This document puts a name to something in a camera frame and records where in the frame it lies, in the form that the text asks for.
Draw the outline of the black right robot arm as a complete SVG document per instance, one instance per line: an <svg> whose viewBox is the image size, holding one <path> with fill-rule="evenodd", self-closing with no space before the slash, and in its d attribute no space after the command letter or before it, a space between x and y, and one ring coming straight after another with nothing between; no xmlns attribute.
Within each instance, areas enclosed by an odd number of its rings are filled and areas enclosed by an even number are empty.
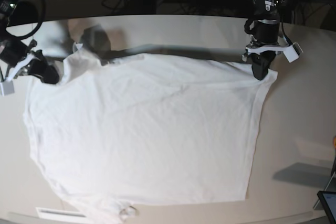
<svg viewBox="0 0 336 224"><path fill-rule="evenodd" d="M46 16L46 0L40 0L41 11L35 28L29 33L15 36L7 31L11 16L19 0L1 0L1 61L7 64L6 77L10 82L17 76L33 76L42 83L57 84L60 76L57 68L50 64L41 50L33 51L36 40L26 45L23 40L32 37L41 27Z"/></svg>

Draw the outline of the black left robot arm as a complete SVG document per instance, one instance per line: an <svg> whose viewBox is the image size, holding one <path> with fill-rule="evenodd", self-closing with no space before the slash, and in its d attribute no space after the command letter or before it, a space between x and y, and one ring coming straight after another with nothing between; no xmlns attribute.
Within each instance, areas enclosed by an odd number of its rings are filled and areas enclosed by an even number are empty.
<svg viewBox="0 0 336 224"><path fill-rule="evenodd" d="M284 0L251 0L254 12L245 24L244 31L251 38L243 54L251 61L251 69L257 80L263 80L277 55L281 8Z"/></svg>

